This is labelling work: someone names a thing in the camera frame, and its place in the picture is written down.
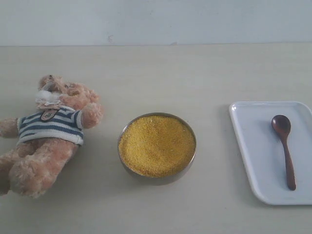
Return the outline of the white rectangular plastic tray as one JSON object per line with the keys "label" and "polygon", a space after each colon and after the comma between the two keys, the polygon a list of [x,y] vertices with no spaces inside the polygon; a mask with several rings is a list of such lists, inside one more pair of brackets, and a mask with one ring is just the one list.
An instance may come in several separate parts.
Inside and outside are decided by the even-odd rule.
{"label": "white rectangular plastic tray", "polygon": [[[231,121],[253,194],[270,205],[312,203],[312,111],[298,101],[238,101],[229,106]],[[271,121],[284,115],[296,190],[286,183],[282,143]]]}

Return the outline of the brown wooden spoon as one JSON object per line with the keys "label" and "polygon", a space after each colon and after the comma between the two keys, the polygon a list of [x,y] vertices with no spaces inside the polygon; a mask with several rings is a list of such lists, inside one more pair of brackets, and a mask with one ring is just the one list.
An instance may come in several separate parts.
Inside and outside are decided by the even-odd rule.
{"label": "brown wooden spoon", "polygon": [[272,118],[271,125],[275,133],[280,138],[280,141],[284,149],[287,186],[291,191],[295,191],[296,181],[295,181],[293,162],[292,162],[291,154],[290,154],[288,144],[287,144],[288,136],[291,132],[291,122],[284,115],[276,115]]}

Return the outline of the tan teddy bear striped shirt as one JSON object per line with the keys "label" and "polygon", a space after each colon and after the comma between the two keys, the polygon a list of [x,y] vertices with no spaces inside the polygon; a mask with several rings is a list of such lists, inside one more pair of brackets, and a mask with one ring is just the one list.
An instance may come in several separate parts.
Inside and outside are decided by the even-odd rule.
{"label": "tan teddy bear striped shirt", "polygon": [[39,81],[35,113],[0,122],[2,138],[17,138],[0,157],[0,193],[39,197],[55,183],[83,145],[85,129],[98,125],[103,107],[86,85],[46,75]]}

